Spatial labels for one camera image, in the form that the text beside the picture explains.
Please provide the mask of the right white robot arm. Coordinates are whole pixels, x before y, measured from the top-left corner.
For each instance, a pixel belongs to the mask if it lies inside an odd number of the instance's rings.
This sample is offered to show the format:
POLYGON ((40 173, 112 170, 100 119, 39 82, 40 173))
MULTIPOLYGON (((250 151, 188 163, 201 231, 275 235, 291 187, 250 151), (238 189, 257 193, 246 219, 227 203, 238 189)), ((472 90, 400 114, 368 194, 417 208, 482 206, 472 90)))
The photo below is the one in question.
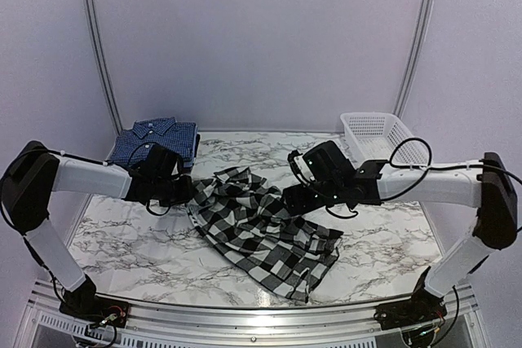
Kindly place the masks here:
POLYGON ((478 161, 448 165, 394 165, 365 161, 358 169, 336 167, 318 156, 290 158, 299 181, 282 193, 290 214, 302 215, 322 207, 344 204, 382 205, 389 201, 464 205, 476 210, 476 222, 450 250, 418 280, 404 314, 420 322, 460 280, 474 272, 491 253, 516 240, 518 199, 515 175, 507 172, 496 153, 478 161))

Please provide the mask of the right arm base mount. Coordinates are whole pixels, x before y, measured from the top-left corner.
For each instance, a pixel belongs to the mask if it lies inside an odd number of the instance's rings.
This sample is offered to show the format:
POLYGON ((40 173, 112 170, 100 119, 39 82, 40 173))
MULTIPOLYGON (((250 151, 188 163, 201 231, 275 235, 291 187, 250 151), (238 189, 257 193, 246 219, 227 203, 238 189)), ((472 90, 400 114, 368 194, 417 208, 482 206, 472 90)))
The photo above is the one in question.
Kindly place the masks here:
POLYGON ((446 315, 447 310, 443 302, 416 302, 407 299, 376 306, 374 320, 379 323, 382 330, 389 330, 441 320, 446 315))

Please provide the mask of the black white plaid shirt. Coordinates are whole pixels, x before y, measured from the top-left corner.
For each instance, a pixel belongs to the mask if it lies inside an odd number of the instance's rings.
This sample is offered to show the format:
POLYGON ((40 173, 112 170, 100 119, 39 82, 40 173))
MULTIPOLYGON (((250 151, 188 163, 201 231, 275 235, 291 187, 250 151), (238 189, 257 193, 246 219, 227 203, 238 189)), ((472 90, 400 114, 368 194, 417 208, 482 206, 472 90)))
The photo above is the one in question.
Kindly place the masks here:
POLYGON ((343 232, 287 211, 282 192, 249 168, 192 182, 188 216, 198 234, 271 293, 308 302, 339 257, 343 232))

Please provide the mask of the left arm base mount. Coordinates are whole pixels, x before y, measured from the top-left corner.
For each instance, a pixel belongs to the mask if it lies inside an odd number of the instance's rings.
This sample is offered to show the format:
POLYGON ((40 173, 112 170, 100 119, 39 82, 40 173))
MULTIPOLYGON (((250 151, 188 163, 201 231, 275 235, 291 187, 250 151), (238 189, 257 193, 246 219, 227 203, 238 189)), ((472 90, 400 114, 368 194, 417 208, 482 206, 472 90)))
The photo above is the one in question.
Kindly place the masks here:
POLYGON ((109 299, 106 297, 95 297, 94 303, 89 310, 80 310, 70 303, 61 303, 60 312, 72 317, 82 319, 91 324, 101 326, 115 326, 124 328, 131 305, 129 302, 109 299))

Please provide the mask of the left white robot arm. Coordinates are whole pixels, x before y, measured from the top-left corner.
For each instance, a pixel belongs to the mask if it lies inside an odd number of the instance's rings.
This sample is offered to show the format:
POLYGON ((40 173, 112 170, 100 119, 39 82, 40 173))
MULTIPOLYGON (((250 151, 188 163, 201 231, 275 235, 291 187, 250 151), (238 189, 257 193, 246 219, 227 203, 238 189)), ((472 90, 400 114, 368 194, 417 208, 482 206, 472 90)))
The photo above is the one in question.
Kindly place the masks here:
POLYGON ((138 202, 149 207, 182 205, 193 197, 192 179, 180 155, 155 145, 145 160, 126 169, 31 141, 1 178, 1 214, 22 238, 33 259, 64 289, 64 304, 85 319, 97 319, 103 302, 50 220, 54 192, 78 192, 138 202))

